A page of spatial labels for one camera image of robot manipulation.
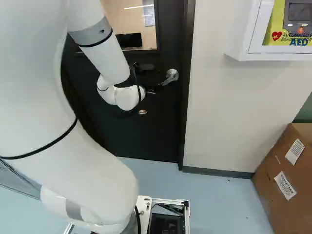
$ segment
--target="aed cabinet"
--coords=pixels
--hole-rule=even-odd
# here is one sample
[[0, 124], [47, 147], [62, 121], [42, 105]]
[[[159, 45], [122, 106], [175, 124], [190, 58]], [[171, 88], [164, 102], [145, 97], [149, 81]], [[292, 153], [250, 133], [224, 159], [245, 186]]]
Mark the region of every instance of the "aed cabinet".
[[235, 0], [225, 54], [239, 60], [312, 60], [312, 0]]

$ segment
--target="yellow label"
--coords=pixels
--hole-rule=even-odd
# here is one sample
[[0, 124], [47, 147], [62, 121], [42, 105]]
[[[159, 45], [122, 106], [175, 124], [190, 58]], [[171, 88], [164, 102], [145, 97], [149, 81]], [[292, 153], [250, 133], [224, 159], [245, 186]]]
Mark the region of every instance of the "yellow label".
[[299, 28], [298, 32], [288, 32], [283, 29], [284, 14], [285, 0], [275, 0], [268, 29], [263, 40], [263, 45], [312, 45], [312, 33], [304, 32], [304, 27]]

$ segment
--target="light blue floor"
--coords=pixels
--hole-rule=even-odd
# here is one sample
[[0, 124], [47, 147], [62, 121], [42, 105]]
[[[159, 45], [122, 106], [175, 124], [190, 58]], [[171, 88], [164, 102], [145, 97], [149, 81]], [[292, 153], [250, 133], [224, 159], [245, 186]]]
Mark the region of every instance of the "light blue floor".
[[[171, 163], [121, 160], [137, 176], [141, 195], [190, 200], [191, 234], [273, 234], [250, 180], [186, 174]], [[66, 227], [39, 201], [3, 188], [0, 204], [1, 234], [62, 234]]]

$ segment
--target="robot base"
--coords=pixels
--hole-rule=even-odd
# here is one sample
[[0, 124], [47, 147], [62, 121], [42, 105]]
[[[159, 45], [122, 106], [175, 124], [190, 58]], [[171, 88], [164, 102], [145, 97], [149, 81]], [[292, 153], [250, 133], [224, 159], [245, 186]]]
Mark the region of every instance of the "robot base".
[[[190, 234], [190, 204], [187, 200], [168, 200], [138, 196], [141, 234]], [[90, 234], [69, 224], [63, 234]], [[137, 234], [136, 216], [121, 234]]]

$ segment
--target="door window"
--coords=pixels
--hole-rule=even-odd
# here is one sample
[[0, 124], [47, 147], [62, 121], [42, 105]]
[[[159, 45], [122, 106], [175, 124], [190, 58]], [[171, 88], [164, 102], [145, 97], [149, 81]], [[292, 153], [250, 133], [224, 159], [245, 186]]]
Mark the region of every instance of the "door window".
[[154, 0], [101, 0], [122, 50], [156, 50]]

